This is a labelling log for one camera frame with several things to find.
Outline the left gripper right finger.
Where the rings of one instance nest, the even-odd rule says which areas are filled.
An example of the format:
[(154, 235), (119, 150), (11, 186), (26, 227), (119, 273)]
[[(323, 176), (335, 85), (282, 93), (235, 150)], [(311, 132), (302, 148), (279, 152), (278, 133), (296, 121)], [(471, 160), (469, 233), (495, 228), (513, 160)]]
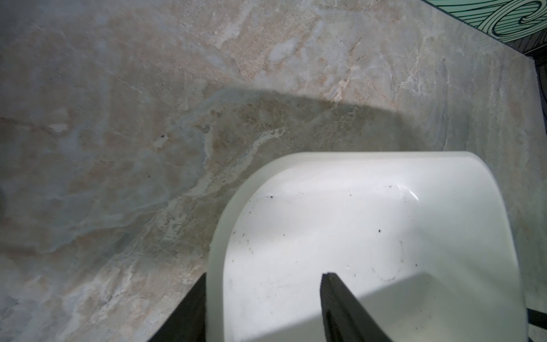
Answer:
[(320, 298), (327, 341), (391, 341), (336, 273), (322, 275)]

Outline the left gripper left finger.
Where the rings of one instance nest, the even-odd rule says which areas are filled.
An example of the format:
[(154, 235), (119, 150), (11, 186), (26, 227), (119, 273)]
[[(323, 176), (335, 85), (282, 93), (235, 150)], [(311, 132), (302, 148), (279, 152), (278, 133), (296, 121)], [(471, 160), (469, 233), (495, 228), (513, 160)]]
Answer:
[(203, 273), (165, 323), (148, 341), (206, 341), (206, 284), (207, 274)]

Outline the white storage box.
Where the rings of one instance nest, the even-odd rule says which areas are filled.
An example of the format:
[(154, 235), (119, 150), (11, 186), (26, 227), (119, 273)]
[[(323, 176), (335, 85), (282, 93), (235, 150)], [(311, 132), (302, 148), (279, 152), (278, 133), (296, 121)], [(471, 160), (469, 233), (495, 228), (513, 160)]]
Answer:
[(501, 192), (470, 152), (306, 152), (265, 165), (219, 219), (208, 341), (324, 341), (335, 273), (394, 341), (526, 341)]

